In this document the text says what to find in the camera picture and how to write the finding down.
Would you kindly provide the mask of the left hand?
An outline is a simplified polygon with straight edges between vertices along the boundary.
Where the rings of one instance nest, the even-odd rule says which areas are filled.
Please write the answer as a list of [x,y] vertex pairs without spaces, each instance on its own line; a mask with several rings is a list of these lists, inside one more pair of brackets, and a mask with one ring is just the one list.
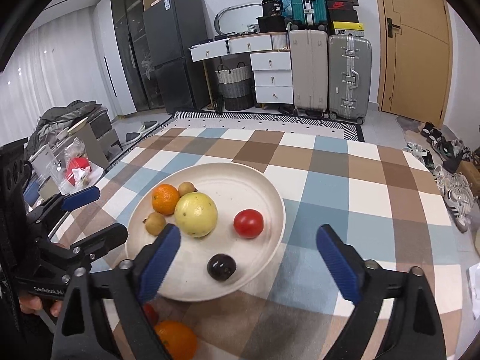
[[[19,306],[24,314],[37,314],[40,310],[43,309],[43,304],[40,297],[33,296],[31,294],[22,292],[19,295]],[[49,309],[50,314],[57,318],[62,309],[63,302],[56,301],[53,306]]]

